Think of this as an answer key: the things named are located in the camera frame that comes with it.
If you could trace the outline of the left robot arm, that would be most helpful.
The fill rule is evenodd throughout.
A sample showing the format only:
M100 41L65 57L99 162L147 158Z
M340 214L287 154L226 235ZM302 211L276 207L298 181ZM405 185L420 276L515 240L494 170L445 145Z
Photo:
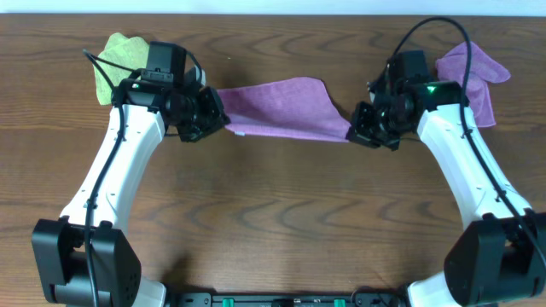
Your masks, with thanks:
M32 249L45 299L69 306L163 306L166 286L142 275L127 231L146 166L168 125L197 142L229 123L212 87L126 79L113 94L107 134L73 199L40 219Z

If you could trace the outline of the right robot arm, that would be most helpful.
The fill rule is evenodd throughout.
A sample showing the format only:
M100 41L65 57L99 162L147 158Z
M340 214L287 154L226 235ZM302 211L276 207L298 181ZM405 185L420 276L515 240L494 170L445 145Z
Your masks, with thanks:
M369 86L350 142L398 149L413 132L431 151L456 199L463 233L441 272L406 290L408 306L481 306L531 298L545 288L545 216L504 176L456 82Z

